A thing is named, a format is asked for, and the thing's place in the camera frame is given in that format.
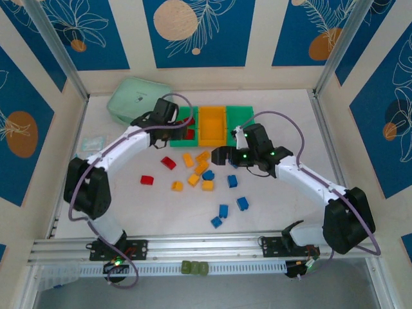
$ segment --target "light green bag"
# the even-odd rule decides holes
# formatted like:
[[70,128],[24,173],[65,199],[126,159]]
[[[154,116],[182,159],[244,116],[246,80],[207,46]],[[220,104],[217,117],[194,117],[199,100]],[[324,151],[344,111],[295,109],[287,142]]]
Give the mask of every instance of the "light green bag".
[[158,98],[170,92],[172,89],[167,85],[127,77],[111,96],[108,111],[114,121],[128,126],[146,111],[152,111]]

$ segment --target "gray floor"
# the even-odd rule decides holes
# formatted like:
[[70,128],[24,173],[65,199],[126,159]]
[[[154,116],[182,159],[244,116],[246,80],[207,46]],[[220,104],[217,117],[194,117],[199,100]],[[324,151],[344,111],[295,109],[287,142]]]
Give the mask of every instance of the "gray floor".
[[302,281],[283,274],[141,277],[130,290],[80,279],[38,295],[40,309],[379,308],[364,260],[332,261]]

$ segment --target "red block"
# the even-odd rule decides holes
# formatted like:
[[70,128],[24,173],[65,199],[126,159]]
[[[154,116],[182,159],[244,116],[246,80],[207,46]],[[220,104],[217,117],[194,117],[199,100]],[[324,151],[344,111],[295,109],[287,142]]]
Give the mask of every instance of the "red block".
[[[188,121],[188,119],[189,119],[189,117],[184,118],[184,119],[183,119],[183,122]],[[193,125],[194,125],[194,117],[192,117],[191,121],[190,121],[187,125],[188,125],[188,126],[193,126]]]
[[194,140],[194,130],[188,129],[187,134],[183,139],[184,140]]
[[174,169],[176,167],[176,163],[170,159],[168,156],[165,156],[162,161],[161,161],[166,167],[168,167],[170,170]]
[[153,180],[155,180],[152,176],[143,175],[140,179],[140,183],[142,185],[153,185]]

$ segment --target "orange tray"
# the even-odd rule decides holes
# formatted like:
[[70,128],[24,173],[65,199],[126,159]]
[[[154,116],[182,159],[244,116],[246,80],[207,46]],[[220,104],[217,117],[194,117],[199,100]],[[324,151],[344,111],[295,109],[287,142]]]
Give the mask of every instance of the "orange tray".
[[227,123],[225,106],[199,107],[198,145],[225,146],[227,141]]

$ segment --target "green tray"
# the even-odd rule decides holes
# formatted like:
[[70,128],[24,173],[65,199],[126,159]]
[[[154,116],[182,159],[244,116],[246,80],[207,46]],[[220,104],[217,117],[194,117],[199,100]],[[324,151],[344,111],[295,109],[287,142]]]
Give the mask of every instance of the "green tray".
[[[189,117],[191,113],[190,107],[183,106],[179,107],[179,115],[176,120],[183,120],[184,118]],[[194,140],[171,140],[171,147],[197,147],[198,146],[198,107],[193,107],[193,118],[194,125],[189,126],[189,129],[194,130]]]
[[226,119],[227,119],[227,145],[236,146],[236,141],[231,135],[231,131],[235,127],[244,124],[248,119],[254,115],[252,106],[227,106],[226,107]]

